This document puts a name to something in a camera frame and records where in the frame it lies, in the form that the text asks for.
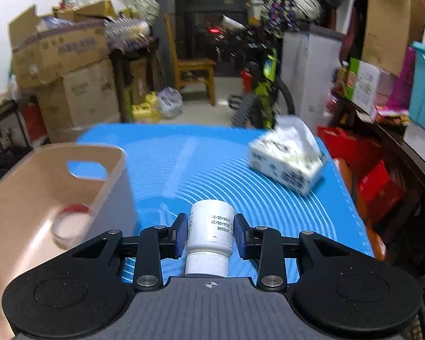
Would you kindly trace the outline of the white chest freezer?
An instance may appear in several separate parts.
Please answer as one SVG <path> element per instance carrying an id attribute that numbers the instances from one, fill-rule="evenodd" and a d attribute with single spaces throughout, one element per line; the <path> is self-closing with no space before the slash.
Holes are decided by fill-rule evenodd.
<path id="1" fill-rule="evenodd" d="M 344 37 L 317 25 L 284 34 L 281 78 L 291 92 L 296 115 L 313 133 L 328 123 L 324 111 L 333 75 L 341 66 Z"/>

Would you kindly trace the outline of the green white product box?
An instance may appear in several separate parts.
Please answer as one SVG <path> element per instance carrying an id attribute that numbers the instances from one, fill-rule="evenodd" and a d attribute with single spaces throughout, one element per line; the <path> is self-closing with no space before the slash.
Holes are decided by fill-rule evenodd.
<path id="1" fill-rule="evenodd" d="M 351 58 L 344 96 L 361 110 L 370 114 L 376 99 L 381 70 L 365 61 Z"/>

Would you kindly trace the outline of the white tissue pack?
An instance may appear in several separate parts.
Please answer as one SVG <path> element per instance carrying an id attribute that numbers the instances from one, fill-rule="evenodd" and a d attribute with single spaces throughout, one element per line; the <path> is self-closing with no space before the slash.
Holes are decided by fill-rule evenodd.
<path id="1" fill-rule="evenodd" d="M 275 128 L 248 144 L 248 165 L 291 191 L 306 196 L 321 179 L 327 156 L 296 115 L 278 115 Z"/>

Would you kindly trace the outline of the blue silicone baking mat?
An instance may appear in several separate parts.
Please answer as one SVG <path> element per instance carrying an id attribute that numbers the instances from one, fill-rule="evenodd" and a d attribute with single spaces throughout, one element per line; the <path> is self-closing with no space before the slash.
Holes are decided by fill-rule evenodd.
<path id="1" fill-rule="evenodd" d="M 337 166 L 328 161 L 307 196 L 294 194 L 248 167 L 259 131 L 194 125 L 103 124 L 81 144 L 107 144 L 127 155 L 137 229 L 170 225 L 204 199 L 230 204 L 251 226 L 284 236 L 311 230 L 365 254 L 371 244 Z"/>

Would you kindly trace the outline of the open top cardboard box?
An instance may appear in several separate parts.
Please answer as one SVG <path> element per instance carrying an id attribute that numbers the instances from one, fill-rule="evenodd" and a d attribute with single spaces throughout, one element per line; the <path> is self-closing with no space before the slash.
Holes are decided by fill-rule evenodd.
<path id="1" fill-rule="evenodd" d="M 44 16 L 30 6 L 8 24 L 11 69 L 19 89 L 44 86 L 105 59 L 106 20 L 115 17 L 110 0 Z"/>

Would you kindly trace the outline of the knotted clear plastic bag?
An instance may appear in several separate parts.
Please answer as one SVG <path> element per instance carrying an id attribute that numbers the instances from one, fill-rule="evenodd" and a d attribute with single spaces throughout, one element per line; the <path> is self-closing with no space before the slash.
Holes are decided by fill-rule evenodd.
<path id="1" fill-rule="evenodd" d="M 183 100 L 179 91 L 174 88 L 164 88 L 157 94 L 161 116 L 171 119 L 182 113 Z"/>

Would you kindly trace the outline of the beige plastic storage bin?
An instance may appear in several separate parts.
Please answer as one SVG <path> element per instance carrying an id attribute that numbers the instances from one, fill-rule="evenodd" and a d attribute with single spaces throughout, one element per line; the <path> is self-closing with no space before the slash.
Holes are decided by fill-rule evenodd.
<path id="1" fill-rule="evenodd" d="M 51 235 L 57 213 L 71 203 L 90 208 L 91 222 L 75 246 L 106 232 L 133 235 L 138 218 L 117 146 L 50 144 L 21 160 L 0 180 L 0 339 L 14 334 L 1 308 L 18 275 L 65 252 Z"/>

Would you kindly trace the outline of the red gift box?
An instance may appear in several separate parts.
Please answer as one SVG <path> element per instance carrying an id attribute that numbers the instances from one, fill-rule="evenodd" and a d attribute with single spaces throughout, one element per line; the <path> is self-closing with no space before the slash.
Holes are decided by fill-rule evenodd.
<path id="1" fill-rule="evenodd" d="M 404 190 L 391 176 L 383 160 L 358 182 L 358 212 L 364 224 L 372 228 L 404 197 Z"/>

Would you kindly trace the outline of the white pill bottle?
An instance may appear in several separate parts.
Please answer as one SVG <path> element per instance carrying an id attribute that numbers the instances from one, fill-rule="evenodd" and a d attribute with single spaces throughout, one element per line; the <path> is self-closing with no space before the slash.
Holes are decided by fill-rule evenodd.
<path id="1" fill-rule="evenodd" d="M 186 240 L 185 275 L 227 277 L 233 254 L 235 210 L 221 200 L 192 205 Z"/>

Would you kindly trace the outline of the black green bicycle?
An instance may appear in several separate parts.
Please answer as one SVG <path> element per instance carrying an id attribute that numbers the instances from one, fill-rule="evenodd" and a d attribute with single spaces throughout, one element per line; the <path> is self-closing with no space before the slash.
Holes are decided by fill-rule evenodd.
<path id="1" fill-rule="evenodd" d="M 229 97 L 229 107 L 234 110 L 231 125 L 270 130 L 275 127 L 279 98 L 285 101 L 285 114 L 296 113 L 292 93 L 281 78 L 283 36 L 267 28 L 251 27 L 241 38 L 244 52 L 255 53 L 256 59 L 242 70 L 249 78 L 248 91 Z"/>

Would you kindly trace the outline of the large stacked cardboard box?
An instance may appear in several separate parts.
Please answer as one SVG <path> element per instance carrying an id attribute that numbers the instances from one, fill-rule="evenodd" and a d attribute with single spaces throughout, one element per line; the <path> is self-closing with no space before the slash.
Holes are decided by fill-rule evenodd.
<path id="1" fill-rule="evenodd" d="M 120 122 L 112 64 L 102 60 L 36 89 L 52 143 L 74 142 L 97 124 Z"/>

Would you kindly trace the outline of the yellow oil jug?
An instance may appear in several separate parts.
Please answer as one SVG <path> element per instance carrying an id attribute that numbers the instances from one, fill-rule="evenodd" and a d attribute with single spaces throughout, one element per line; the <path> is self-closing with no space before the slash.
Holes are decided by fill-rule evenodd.
<path id="1" fill-rule="evenodd" d="M 132 115 L 135 123 L 157 124 L 161 118 L 157 93 L 152 91 L 145 95 L 142 104 L 133 105 Z"/>

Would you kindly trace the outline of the wooden chair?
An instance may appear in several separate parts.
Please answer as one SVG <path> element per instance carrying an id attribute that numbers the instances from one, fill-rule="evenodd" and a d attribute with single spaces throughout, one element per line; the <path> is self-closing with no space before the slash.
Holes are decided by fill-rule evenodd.
<path id="1" fill-rule="evenodd" d="M 209 103 L 216 105 L 214 69 L 216 63 L 209 58 L 179 59 L 171 26 L 170 15 L 164 15 L 166 33 L 169 40 L 169 52 L 173 63 L 174 89 L 181 91 L 190 84 L 202 83 L 206 86 Z"/>

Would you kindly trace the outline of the white double-sided tape roll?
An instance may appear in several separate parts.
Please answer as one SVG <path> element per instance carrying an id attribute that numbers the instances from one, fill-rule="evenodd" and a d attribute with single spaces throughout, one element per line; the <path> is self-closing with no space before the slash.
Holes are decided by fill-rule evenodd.
<path id="1" fill-rule="evenodd" d="M 57 213 L 50 232 L 60 248 L 70 249 L 85 235 L 90 222 L 90 208 L 83 203 L 71 203 Z"/>

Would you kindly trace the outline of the tall brown cardboard box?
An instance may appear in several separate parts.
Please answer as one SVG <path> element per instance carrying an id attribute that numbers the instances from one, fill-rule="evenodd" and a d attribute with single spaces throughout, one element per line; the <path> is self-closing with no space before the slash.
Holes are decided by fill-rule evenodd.
<path id="1" fill-rule="evenodd" d="M 424 28 L 425 0 L 368 0 L 362 60 L 398 76 Z"/>

